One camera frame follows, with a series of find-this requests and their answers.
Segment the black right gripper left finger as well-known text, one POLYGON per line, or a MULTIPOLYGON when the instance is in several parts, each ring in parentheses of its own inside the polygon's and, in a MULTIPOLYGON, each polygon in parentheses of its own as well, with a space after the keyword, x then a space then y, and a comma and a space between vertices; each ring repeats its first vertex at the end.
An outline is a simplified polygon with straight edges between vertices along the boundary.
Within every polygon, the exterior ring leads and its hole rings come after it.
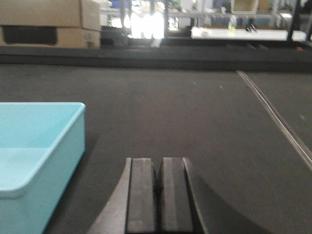
POLYGON ((150 158, 126 158, 110 199, 89 234, 155 234, 155 171, 150 158))

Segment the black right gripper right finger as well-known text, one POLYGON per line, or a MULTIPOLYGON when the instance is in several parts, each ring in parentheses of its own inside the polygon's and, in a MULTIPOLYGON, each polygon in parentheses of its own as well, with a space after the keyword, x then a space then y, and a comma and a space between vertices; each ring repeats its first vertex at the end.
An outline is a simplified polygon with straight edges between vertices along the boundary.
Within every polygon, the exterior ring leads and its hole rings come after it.
POLYGON ((163 158, 158 193, 161 234, 268 233, 222 199, 188 158, 163 158))

